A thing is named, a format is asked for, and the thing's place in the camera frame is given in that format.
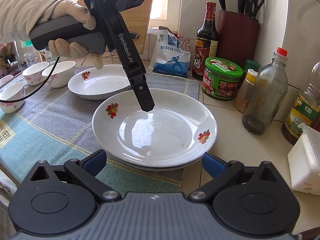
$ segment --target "cutting board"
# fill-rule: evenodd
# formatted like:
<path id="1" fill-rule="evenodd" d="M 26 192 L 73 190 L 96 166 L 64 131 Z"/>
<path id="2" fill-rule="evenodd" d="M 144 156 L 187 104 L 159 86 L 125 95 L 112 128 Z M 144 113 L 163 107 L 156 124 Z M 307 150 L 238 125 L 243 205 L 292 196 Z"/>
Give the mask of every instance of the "cutting board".
<path id="1" fill-rule="evenodd" d="M 83 0 L 79 0 L 78 4 L 85 5 Z M 139 34 L 139 38 L 133 40 L 139 54 L 143 54 L 144 44 L 147 36 L 149 25 L 152 0 L 145 0 L 140 6 L 120 12 L 125 24 L 130 32 Z"/>

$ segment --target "blue gray placemat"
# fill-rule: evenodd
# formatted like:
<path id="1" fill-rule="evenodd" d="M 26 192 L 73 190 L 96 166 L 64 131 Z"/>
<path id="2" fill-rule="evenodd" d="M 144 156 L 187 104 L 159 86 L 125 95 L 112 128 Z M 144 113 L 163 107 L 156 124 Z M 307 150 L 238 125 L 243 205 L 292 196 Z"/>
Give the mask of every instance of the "blue gray placemat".
<path id="1" fill-rule="evenodd" d="M 77 68 L 79 73 L 86 68 Z M 174 90 L 198 99 L 199 83 L 181 77 L 147 73 L 150 88 Z M 27 85 L 26 93 L 35 89 Z M 100 149 L 93 135 L 91 120 L 102 103 L 80 98 L 68 87 L 53 89 L 45 85 L 28 98 L 22 108 L 12 114 L 0 110 L 0 122 L 15 133 L 0 149 L 3 166 L 21 182 L 37 160 L 61 165 L 71 158 L 83 159 Z M 180 188 L 184 169 L 174 171 L 144 171 L 132 168 L 108 154 L 105 168 L 97 178 L 121 194 L 125 191 L 171 192 Z"/>

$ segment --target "gray ribbed surface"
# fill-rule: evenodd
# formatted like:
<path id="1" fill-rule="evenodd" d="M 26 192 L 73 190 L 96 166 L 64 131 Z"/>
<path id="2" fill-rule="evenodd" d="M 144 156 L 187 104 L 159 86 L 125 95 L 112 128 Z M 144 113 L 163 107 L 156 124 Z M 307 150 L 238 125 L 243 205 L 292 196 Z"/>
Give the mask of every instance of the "gray ribbed surface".
<path id="1" fill-rule="evenodd" d="M 44 238 L 21 233 L 13 239 Z M 50 239 L 242 240 L 247 238 L 222 227 L 212 217 L 206 205 L 191 203 L 184 199 L 182 193 L 128 193 L 122 201 L 103 204 L 94 219 L 78 231 Z M 285 235 L 274 239 L 292 240 L 293 237 Z"/>

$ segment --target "gloved hand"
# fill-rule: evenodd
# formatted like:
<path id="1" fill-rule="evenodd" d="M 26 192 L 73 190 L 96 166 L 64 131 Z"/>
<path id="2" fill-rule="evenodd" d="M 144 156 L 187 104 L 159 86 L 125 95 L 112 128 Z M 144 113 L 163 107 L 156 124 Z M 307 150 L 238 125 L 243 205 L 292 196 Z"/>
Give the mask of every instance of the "gloved hand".
<path id="1" fill-rule="evenodd" d="M 90 11 L 71 0 L 63 0 L 59 2 L 54 8 L 50 19 L 55 19 L 68 14 L 78 22 L 83 23 L 84 27 L 88 30 L 93 30 L 96 27 L 96 20 L 90 15 Z M 56 57 L 82 58 L 89 54 L 86 48 L 81 46 L 79 43 L 72 42 L 70 44 L 64 39 L 49 41 L 49 50 L 52 55 Z M 103 54 L 91 52 L 93 64 L 97 69 L 102 69 L 103 67 L 102 55 Z"/>

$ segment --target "placemat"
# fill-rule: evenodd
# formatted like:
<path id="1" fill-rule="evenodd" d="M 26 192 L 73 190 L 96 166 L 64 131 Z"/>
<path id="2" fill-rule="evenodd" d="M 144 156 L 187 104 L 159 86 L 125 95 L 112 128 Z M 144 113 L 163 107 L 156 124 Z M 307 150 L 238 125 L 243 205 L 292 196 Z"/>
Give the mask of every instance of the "placemat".
<path id="1" fill-rule="evenodd" d="M 85 69 L 88 68 L 76 68 L 76 73 Z M 157 73 L 147 73 L 146 77 L 150 88 L 174 90 L 198 99 L 197 81 Z M 26 94 L 36 89 L 29 86 L 23 76 L 12 84 L 21 81 L 25 83 Z M 68 87 L 53 89 L 46 84 L 15 113 L 5 114 L 0 110 L 0 136 L 1 130 L 8 127 L 11 133 L 11 139 L 0 147 L 0 162 L 22 182 L 37 160 L 61 165 L 72 158 L 81 160 L 101 149 L 93 135 L 91 121 L 102 101 L 86 100 L 73 94 Z M 97 178 L 121 194 L 126 191 L 172 192 L 179 190 L 183 171 L 139 170 L 108 154 L 107 165 Z"/>

